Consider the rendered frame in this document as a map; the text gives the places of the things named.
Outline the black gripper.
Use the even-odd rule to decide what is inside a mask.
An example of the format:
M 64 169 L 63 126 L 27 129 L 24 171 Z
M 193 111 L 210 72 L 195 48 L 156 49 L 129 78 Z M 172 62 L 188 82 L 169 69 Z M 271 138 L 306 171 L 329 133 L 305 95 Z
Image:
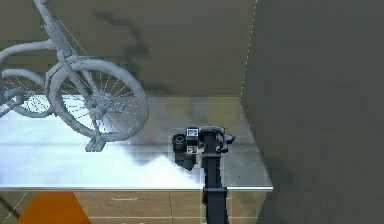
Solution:
M 186 137 L 184 134 L 176 134 L 172 137 L 172 149 L 175 164 L 191 171 L 196 164 L 196 155 L 187 153 Z

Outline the wooden drawer cabinet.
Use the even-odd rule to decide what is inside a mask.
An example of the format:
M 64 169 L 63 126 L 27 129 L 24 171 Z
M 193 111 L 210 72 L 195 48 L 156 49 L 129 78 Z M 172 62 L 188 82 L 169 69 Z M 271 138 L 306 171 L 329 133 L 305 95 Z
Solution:
M 15 189 L 197 190 L 203 171 L 174 161 L 171 139 L 188 126 L 220 125 L 235 140 L 221 160 L 224 186 L 235 193 L 273 186 L 236 97 L 152 97 L 139 134 L 87 152 L 87 137 L 54 116 L 9 112 L 0 119 L 0 187 Z

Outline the grey bicycle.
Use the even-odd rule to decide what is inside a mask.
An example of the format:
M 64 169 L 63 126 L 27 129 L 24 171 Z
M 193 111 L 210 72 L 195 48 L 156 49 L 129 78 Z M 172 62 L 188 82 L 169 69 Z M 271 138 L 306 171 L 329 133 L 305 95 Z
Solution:
M 44 41 L 0 51 L 0 117 L 14 111 L 28 118 L 54 115 L 90 139 L 87 152 L 100 152 L 108 142 L 138 134 L 149 117 L 142 85 L 112 62 L 80 55 L 47 7 L 51 0 L 33 0 L 48 36 Z M 27 69 L 5 69 L 4 61 L 31 51 L 54 51 L 57 63 L 43 76 Z

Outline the orange flat shape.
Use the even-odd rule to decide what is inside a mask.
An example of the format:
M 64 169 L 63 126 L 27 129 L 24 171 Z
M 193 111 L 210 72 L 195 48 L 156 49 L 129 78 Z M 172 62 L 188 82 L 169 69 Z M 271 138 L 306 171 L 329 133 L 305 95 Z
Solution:
M 75 194 L 70 191 L 38 192 L 16 224 L 91 224 Z

